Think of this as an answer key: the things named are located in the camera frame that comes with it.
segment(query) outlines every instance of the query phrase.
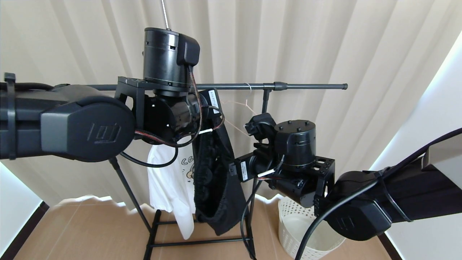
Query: perforated basket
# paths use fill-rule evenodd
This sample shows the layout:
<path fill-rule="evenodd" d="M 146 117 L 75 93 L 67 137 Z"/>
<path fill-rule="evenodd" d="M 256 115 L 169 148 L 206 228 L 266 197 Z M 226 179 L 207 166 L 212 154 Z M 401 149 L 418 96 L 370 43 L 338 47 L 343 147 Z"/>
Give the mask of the perforated basket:
<path fill-rule="evenodd" d="M 288 197 L 278 203 L 279 241 L 292 257 L 297 255 L 300 241 L 310 224 L 315 220 L 314 209 L 304 208 Z M 317 260 L 339 247 L 345 238 L 323 221 L 311 235 L 303 252 L 302 260 Z"/>

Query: barcode sticker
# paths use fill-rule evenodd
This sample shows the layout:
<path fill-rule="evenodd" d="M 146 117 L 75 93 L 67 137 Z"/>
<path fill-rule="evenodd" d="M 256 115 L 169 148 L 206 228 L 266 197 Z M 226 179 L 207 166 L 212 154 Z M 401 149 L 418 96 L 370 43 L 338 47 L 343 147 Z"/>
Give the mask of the barcode sticker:
<path fill-rule="evenodd" d="M 217 107 L 217 108 L 220 108 L 220 107 L 218 106 L 218 101 L 217 101 L 217 96 L 215 95 L 215 90 L 210 90 L 210 91 L 208 92 L 208 95 L 210 96 L 210 102 L 212 103 L 212 106 Z M 220 113 L 220 111 L 214 109 L 214 110 L 213 110 L 213 113 L 214 113 L 214 114 L 218 114 L 218 113 Z"/>
<path fill-rule="evenodd" d="M 247 176 L 247 166 L 245 165 L 245 162 L 241 162 L 241 171 L 242 171 L 242 181 L 246 181 L 248 176 Z"/>

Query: baseboard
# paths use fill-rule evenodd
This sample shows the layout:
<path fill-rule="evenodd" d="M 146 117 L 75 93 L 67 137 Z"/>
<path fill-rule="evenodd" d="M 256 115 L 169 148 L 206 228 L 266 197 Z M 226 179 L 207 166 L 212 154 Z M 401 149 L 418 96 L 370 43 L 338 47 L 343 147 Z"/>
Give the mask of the baseboard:
<path fill-rule="evenodd" d="M 13 242 L 11 242 L 10 246 L 5 250 L 3 255 L 0 257 L 0 260 L 12 260 L 18 254 L 21 247 L 26 242 L 27 238 L 31 235 L 32 231 L 34 231 L 37 224 L 42 219 L 43 215 L 47 212 L 50 207 L 45 203 L 42 202 L 37 207 L 35 212 L 23 226 L 21 231 L 18 235 L 14 238 Z"/>
<path fill-rule="evenodd" d="M 390 256 L 391 260 L 403 260 L 403 258 L 401 258 L 400 254 L 398 253 L 398 250 L 393 246 L 393 243 L 385 233 L 378 235 L 378 238 Z"/>

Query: floor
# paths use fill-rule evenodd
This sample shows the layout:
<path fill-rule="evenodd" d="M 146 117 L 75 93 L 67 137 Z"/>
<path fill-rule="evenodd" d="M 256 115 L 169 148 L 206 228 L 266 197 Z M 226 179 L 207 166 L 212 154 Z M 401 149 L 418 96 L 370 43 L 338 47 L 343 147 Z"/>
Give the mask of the floor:
<path fill-rule="evenodd" d="M 149 221 L 154 211 L 143 207 Z M 174 220 L 167 212 L 161 220 Z M 256 256 L 260 260 L 290 260 L 278 240 L 277 200 L 270 204 L 257 201 L 252 222 Z M 236 226 L 222 237 L 239 237 Z M 203 223 L 195 225 L 190 240 L 215 238 L 213 230 Z M 23 245 L 15 260 L 105 260 L 143 259 L 148 232 L 136 212 L 129 212 L 112 200 L 91 198 L 67 200 L 48 210 Z M 162 225 L 156 242 L 181 241 L 177 226 Z M 242 242 L 155 248 L 151 260 L 246 260 Z M 346 240 L 322 260 L 390 260 L 380 241 Z"/>

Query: black fabric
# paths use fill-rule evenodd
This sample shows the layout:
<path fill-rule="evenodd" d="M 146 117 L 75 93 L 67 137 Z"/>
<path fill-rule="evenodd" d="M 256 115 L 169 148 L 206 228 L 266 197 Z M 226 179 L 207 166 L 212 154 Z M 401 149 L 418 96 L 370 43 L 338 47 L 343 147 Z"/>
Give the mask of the black fabric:
<path fill-rule="evenodd" d="M 203 129 L 220 121 L 205 120 Z M 222 235 L 239 223 L 245 208 L 241 183 L 236 174 L 228 173 L 234 153 L 225 126 L 199 135 L 193 142 L 193 153 L 196 218 L 208 223 L 216 235 Z"/>

